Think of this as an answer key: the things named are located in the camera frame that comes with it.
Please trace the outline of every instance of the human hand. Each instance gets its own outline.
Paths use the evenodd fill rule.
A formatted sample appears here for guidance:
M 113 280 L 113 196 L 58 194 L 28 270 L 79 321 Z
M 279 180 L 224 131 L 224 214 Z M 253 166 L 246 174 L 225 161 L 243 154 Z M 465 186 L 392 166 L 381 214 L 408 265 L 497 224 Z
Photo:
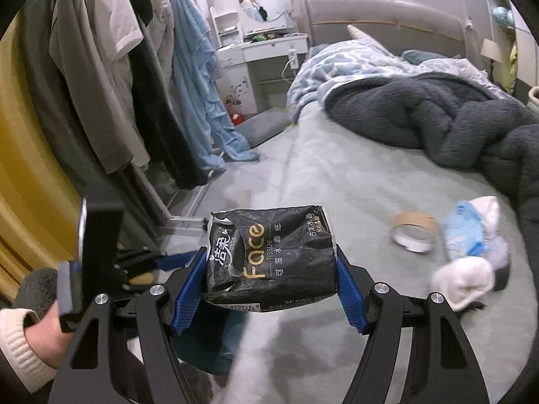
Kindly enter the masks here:
M 60 327 L 58 301 L 52 304 L 45 317 L 24 330 L 26 341 L 38 358 L 57 369 L 64 358 L 73 333 L 63 333 Z

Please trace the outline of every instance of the metal bolt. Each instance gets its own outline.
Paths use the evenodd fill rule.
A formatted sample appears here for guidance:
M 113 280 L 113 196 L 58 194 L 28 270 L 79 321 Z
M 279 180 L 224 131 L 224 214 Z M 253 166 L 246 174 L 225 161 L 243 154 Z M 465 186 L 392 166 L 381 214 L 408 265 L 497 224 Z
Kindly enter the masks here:
M 162 285 L 155 285 L 152 288 L 150 288 L 150 293 L 154 296 L 159 296 L 165 293 L 165 287 Z
M 386 294 L 389 291 L 389 286 L 383 282 L 379 282 L 374 286 L 374 289 L 380 294 Z
M 432 302 L 436 302 L 437 304 L 441 304 L 444 301 L 444 296 L 440 293 L 433 293 L 431 295 Z
M 97 295 L 95 297 L 95 303 L 98 305 L 103 305 L 103 304 L 106 304 L 107 302 L 108 302 L 108 296 L 105 295 L 104 293 Z

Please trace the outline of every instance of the tape roll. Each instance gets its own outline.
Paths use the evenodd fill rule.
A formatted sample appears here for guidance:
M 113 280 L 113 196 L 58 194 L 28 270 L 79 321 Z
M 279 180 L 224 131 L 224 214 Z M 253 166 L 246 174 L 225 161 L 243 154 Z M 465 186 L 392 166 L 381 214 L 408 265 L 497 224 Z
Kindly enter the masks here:
M 402 213 L 392 223 L 391 238 L 411 252 L 425 253 L 435 245 L 438 223 L 422 213 Z

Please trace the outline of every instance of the patterned blanket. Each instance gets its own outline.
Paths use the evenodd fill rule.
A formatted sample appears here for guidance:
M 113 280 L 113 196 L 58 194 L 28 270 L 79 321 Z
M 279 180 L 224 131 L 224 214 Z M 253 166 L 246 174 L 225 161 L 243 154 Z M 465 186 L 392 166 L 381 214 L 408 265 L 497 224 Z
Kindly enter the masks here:
M 311 102 L 320 102 L 335 88 L 367 77 L 410 77 L 427 72 L 445 72 L 471 80 L 499 98 L 509 97 L 489 82 L 468 59 L 430 59 L 415 66 L 393 55 L 372 37 L 330 45 L 306 61 L 288 91 L 288 110 L 296 122 L 301 109 Z

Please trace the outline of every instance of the black tissue package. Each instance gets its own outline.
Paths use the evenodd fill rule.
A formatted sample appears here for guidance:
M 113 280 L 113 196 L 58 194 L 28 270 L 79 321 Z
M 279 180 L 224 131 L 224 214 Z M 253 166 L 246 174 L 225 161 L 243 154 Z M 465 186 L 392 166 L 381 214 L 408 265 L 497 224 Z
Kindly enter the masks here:
M 332 233 L 320 206 L 212 213 L 206 301 L 266 312 L 337 291 Z

